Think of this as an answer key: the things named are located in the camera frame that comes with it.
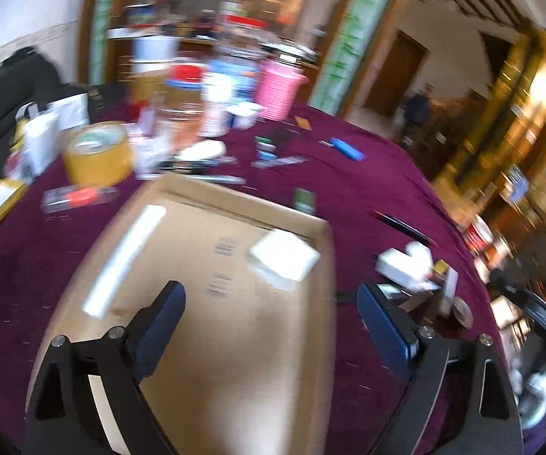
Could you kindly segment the white small bottle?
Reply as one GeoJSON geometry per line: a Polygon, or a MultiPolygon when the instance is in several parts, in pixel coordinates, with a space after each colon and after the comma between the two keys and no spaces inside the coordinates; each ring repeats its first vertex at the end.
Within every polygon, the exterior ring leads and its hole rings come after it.
{"type": "Polygon", "coordinates": [[[409,242],[404,249],[386,249],[378,256],[375,269],[389,281],[411,288],[429,276],[432,266],[430,249],[420,242],[409,242]]]}

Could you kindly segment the white square adapter box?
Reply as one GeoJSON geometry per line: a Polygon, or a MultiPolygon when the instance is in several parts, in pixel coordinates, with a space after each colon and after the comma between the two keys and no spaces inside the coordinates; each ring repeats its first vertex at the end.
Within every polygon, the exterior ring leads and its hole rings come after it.
{"type": "Polygon", "coordinates": [[[292,232],[273,229],[250,249],[253,257],[269,272],[287,281],[303,281],[320,259],[320,253],[292,232]]]}

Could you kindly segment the cardboard box tray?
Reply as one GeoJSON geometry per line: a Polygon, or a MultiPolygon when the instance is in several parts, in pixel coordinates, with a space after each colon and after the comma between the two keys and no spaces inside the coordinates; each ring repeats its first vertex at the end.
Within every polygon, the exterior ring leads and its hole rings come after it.
{"type": "Polygon", "coordinates": [[[45,339],[95,339],[125,326],[168,281],[187,305],[141,384],[182,454],[319,454],[335,355],[335,264],[324,220],[168,174],[143,184],[85,256],[45,339]],[[249,254],[267,232],[320,253],[300,282],[249,254]]]}

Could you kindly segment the purple velvet tablecloth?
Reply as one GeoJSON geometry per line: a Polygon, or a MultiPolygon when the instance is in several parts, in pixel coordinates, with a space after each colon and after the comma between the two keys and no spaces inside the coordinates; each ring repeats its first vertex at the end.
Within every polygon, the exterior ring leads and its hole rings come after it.
{"type": "MultiPolygon", "coordinates": [[[[253,167],[253,140],[268,136],[274,126],[261,122],[246,132],[226,136],[236,157],[228,171],[246,179],[244,192],[283,206],[293,192],[315,194],[316,213],[334,233],[338,307],[337,363],[326,452],[361,454],[374,441],[400,394],[399,383],[383,368],[356,311],[353,292],[374,281],[374,263],[388,248],[402,248],[407,239],[376,219],[396,217],[429,235],[435,258],[458,272],[458,295],[475,316],[466,337],[499,338],[488,292],[472,263],[460,232],[410,156],[381,136],[305,105],[293,109],[311,124],[308,133],[290,135],[286,155],[298,165],[253,167]],[[353,161],[332,147],[338,138],[364,153],[353,161]]],[[[54,216],[42,212],[43,194],[64,186],[67,175],[55,161],[30,186],[0,223],[0,431],[15,444],[22,441],[25,394],[46,327],[64,289],[100,232],[138,188],[129,178],[117,197],[101,206],[54,216]]]]}

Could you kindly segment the yellow tape roll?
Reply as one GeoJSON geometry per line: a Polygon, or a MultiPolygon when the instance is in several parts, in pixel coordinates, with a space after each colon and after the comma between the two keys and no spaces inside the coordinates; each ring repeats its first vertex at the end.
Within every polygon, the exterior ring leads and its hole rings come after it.
{"type": "Polygon", "coordinates": [[[120,121],[82,127],[69,138],[62,157],[69,182],[79,186],[113,187],[133,171],[127,129],[120,121]]]}

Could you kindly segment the blue lighter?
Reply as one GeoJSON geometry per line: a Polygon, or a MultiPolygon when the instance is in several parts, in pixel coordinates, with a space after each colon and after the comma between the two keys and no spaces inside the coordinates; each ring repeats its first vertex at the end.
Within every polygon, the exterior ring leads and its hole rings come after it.
{"type": "Polygon", "coordinates": [[[354,146],[351,146],[350,144],[348,144],[347,142],[344,142],[341,139],[332,138],[331,144],[334,149],[341,152],[344,156],[346,156],[347,158],[353,161],[363,161],[364,158],[366,158],[364,156],[364,153],[362,153],[358,149],[354,148],[354,146]]]}

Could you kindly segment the person in dark coat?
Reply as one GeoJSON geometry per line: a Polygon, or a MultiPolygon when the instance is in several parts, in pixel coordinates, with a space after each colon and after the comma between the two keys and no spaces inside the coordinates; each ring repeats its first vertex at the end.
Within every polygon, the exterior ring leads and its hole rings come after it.
{"type": "Polygon", "coordinates": [[[403,137],[412,139],[418,129],[427,122],[430,115],[430,95],[433,86],[425,84],[422,91],[418,91],[406,102],[403,108],[403,137]]]}

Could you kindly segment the black office chair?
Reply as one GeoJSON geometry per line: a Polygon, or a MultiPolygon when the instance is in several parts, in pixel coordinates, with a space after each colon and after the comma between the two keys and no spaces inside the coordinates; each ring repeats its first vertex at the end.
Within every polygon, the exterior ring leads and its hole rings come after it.
{"type": "Polygon", "coordinates": [[[57,68],[32,47],[25,47],[0,64],[0,179],[10,154],[18,110],[36,103],[39,110],[64,97],[82,94],[85,87],[64,83],[57,68]]]}

